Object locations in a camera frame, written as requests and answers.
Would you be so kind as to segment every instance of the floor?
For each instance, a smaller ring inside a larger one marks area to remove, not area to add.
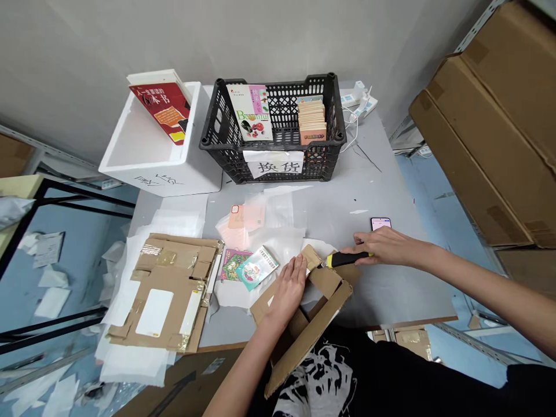
[[[409,192],[415,199],[429,240],[462,258],[500,273],[477,237],[434,156],[414,156],[407,159],[404,155],[398,155],[396,159]],[[468,323],[473,309],[486,312],[489,310],[456,288],[450,286],[450,289],[459,320],[448,324],[458,330],[469,330]],[[479,381],[495,387],[504,385],[505,366],[432,325],[427,325],[426,329],[429,332],[433,357],[440,357],[446,366]],[[539,360],[535,347],[520,334],[486,336],[479,340],[494,348]]]
[[[425,159],[416,156],[407,159],[400,155],[397,161],[407,187],[415,199],[429,240],[485,268],[498,271],[475,234],[435,158]],[[137,190],[129,186],[118,187],[105,193],[131,202],[135,202],[138,195]],[[109,208],[109,206],[102,203],[97,207]],[[97,304],[103,285],[102,274],[106,272],[101,255],[113,242],[125,240],[122,227],[128,222],[129,220],[126,219],[64,207],[44,207],[38,211],[29,231],[66,232],[60,262],[55,269],[68,274],[72,293],[60,316],[84,311]],[[37,287],[41,272],[31,267],[31,261],[29,255],[17,251],[9,269],[0,281],[0,309],[5,318],[0,323],[0,331],[38,322],[33,312],[45,289]],[[485,309],[453,287],[451,292],[459,320],[449,324],[459,330],[466,330],[471,311],[474,308]],[[440,357],[446,366],[490,385],[500,387],[505,383],[504,366],[436,327],[431,325],[426,327],[431,340],[433,357]],[[499,349],[538,359],[536,349],[518,334],[489,336],[482,340]],[[69,345],[72,345],[73,352],[77,352],[96,343],[96,337],[87,337],[80,332],[75,332],[57,338],[55,341],[44,342],[0,356],[0,368],[40,352],[47,352],[43,363],[50,363],[62,356]],[[98,378],[100,367],[96,367],[93,356],[89,356],[75,364],[66,375],[72,372],[77,373],[82,386],[85,382]],[[52,389],[43,396],[44,401],[49,398],[51,391]],[[12,415],[11,404],[0,403],[0,417]],[[42,407],[29,409],[25,416],[39,416],[42,410]],[[90,404],[83,408],[74,407],[71,416],[77,415],[97,415],[97,409]]]

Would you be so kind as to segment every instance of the yellow box cutter handle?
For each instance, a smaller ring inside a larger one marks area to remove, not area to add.
[[[326,265],[323,263],[322,266],[336,268],[337,266],[354,264],[358,259],[368,258],[371,256],[373,256],[373,254],[368,252],[361,252],[358,254],[343,254],[341,252],[336,252],[335,254],[328,255],[326,258]]]

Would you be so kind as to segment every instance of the hand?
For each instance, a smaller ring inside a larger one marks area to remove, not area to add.
[[[307,259],[299,254],[291,258],[277,278],[278,288],[265,318],[284,330],[303,298],[307,279]]]
[[[342,253],[373,254],[371,257],[358,259],[356,265],[389,264],[419,268],[424,260],[430,258],[431,250],[436,247],[386,226],[371,233],[355,233],[353,240],[356,245],[342,249]]]

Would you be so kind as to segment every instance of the small book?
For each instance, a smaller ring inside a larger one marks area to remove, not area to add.
[[[253,252],[238,251],[235,249],[226,249],[224,261],[222,263],[222,271],[220,273],[221,280],[239,281],[236,269],[245,262]]]
[[[266,86],[230,84],[227,88],[243,140],[272,141]]]
[[[173,69],[127,76],[129,89],[175,145],[183,145],[192,97]]]
[[[276,268],[278,262],[264,246],[261,246],[236,269],[236,274],[247,289],[252,291]]]

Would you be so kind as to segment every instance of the black plastic crate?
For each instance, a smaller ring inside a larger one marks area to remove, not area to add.
[[[309,75],[305,81],[255,83],[266,85],[273,142],[244,142],[226,85],[244,79],[217,79],[199,148],[208,151],[236,184],[249,182],[330,181],[340,148],[346,143],[340,90],[336,74]],[[323,95],[326,141],[301,145],[296,99]],[[243,151],[304,151],[301,174],[267,173],[253,179]]]

